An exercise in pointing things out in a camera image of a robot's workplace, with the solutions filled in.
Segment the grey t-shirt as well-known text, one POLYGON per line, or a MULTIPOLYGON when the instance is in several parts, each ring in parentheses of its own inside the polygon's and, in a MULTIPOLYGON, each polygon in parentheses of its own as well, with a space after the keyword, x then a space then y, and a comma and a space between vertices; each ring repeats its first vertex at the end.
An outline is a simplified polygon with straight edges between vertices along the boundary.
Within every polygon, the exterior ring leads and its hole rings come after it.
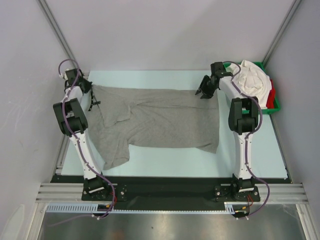
POLYGON ((130 159, 129 146, 197 148, 216 153, 220 111, 216 96, 194 90, 114 88, 94 85, 86 113, 88 135, 109 170, 130 159))

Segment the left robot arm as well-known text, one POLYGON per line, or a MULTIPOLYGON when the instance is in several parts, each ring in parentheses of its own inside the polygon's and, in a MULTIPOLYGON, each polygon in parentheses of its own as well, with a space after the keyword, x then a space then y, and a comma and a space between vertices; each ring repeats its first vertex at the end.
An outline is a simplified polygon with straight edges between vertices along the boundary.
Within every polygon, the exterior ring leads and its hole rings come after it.
POLYGON ((81 107, 84 94, 91 90, 91 82, 80 77, 66 76, 66 89, 62 101, 53 105, 53 111, 62 134, 67 136, 76 149, 83 169, 83 201, 106 200, 111 187, 103 178, 88 138, 88 120, 81 107))

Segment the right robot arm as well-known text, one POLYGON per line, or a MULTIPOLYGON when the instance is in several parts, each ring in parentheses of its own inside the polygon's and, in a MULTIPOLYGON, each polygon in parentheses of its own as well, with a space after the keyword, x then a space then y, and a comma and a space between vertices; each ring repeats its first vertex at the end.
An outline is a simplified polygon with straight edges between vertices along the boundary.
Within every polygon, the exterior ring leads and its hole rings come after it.
POLYGON ((258 99, 241 91, 231 76, 205 75, 195 94, 210 99, 217 90, 223 91, 230 100, 228 126, 235 139, 235 172, 228 194, 242 201, 255 190, 251 151, 253 133, 261 126, 261 110, 258 99))

